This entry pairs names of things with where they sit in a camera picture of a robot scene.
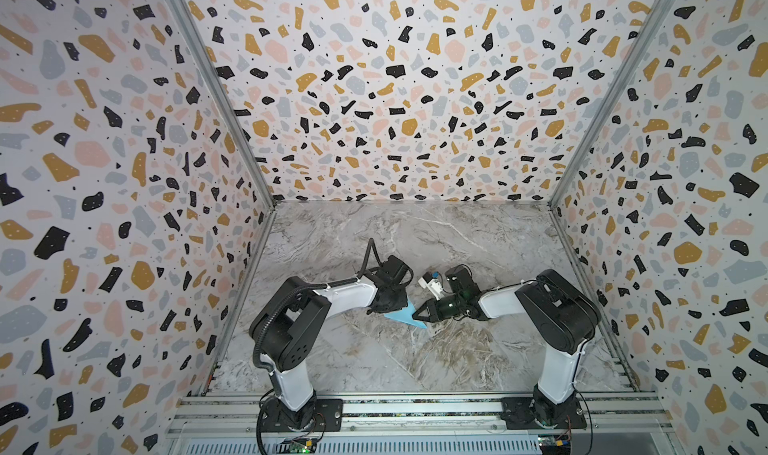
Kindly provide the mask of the light blue paper sheet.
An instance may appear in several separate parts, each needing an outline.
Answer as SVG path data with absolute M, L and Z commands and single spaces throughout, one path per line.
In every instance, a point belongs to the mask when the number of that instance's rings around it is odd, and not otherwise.
M 415 306 L 413 302 L 408 299 L 407 305 L 401 309 L 393 312 L 385 313 L 384 316 L 390 320 L 408 324 L 417 328 L 426 329 L 427 325 L 419 320 L 415 320 L 413 315 L 415 314 Z

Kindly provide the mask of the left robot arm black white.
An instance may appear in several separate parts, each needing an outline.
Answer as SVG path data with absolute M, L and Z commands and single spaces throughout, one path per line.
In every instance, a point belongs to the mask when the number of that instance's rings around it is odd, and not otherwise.
M 325 321 L 350 310 L 388 314 L 408 306 L 413 270 L 391 255 L 352 277 L 309 283 L 286 279 L 251 323 L 253 365 L 267 372 L 277 404 L 297 425 L 313 415 L 316 390 L 305 363 Z

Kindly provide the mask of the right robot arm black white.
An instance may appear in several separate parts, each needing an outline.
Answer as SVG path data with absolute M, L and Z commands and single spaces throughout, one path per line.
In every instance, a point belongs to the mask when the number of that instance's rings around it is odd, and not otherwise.
M 546 343 L 544 366 L 533 388 L 529 417 L 543 427 L 570 420 L 570 414 L 579 408 L 574 387 L 578 364 L 600 322 L 594 303 L 553 269 L 518 284 L 485 291 L 466 265 L 448 270 L 446 278 L 450 290 L 425 301 L 412 319 L 437 323 L 527 315 Z

